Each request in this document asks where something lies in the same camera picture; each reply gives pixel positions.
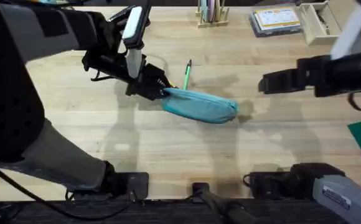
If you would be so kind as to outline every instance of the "wooden desk surface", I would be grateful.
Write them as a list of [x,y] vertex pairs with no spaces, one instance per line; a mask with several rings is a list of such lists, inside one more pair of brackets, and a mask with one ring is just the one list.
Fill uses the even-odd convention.
[[[119,7],[88,7],[106,17]],[[114,80],[93,83],[83,71],[84,52],[66,52],[28,63],[46,117],[89,154],[118,171],[150,174],[150,198],[182,198],[193,182],[214,192],[247,197],[241,177],[299,162],[327,162],[361,185],[361,151],[347,124],[361,121],[346,96],[314,98],[311,90],[280,95],[257,92],[262,74],[294,68],[303,57],[328,54],[330,46],[308,47],[302,34],[257,39],[248,8],[231,8],[226,27],[197,29],[194,7],[151,11],[143,49],[148,62],[182,85],[193,60],[190,89],[236,100],[239,118],[205,124],[164,112],[158,101],[126,96]],[[64,188],[7,172],[46,199],[63,199]],[[27,200],[0,180],[0,200]]]

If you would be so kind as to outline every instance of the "green pencil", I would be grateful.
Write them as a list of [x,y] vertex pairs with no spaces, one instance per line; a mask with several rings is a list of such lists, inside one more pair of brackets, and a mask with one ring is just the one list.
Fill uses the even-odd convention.
[[189,60],[187,66],[186,66],[186,77],[185,77],[185,82],[183,83],[183,90],[187,89],[187,83],[189,82],[191,68],[192,68],[192,59]]

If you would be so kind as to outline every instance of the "teal pencil case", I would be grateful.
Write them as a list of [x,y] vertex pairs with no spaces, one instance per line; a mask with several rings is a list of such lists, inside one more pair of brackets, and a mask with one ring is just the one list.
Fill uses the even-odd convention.
[[207,123],[221,124],[237,115],[237,103],[206,93],[165,88],[169,96],[161,100],[165,111]]

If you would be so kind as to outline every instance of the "stack of cards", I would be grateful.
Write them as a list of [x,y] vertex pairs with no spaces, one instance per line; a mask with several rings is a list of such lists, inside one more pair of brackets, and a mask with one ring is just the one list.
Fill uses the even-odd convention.
[[250,16],[250,22],[257,37],[302,32],[301,22],[292,6],[258,9]]

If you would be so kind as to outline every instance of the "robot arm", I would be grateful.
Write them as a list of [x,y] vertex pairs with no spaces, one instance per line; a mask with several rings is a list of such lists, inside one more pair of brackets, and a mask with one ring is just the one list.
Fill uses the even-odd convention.
[[[127,95],[164,97],[161,90],[170,86],[164,71],[146,64],[141,54],[150,8],[146,1],[106,20],[98,12],[0,3],[0,168],[62,184],[71,192],[116,197],[132,189],[138,198],[147,197],[147,173],[117,173],[53,128],[24,64],[86,50],[85,70],[126,82]],[[121,40],[127,49],[123,54],[118,53]]]
[[309,199],[350,224],[361,224],[361,186],[329,164],[301,163],[289,172],[253,172],[249,176],[254,198]]
[[350,93],[349,103],[361,109],[354,102],[355,92],[361,92],[361,0],[357,0],[331,55],[302,58],[297,68],[263,75],[258,86],[264,94],[291,93],[314,87],[316,97]]

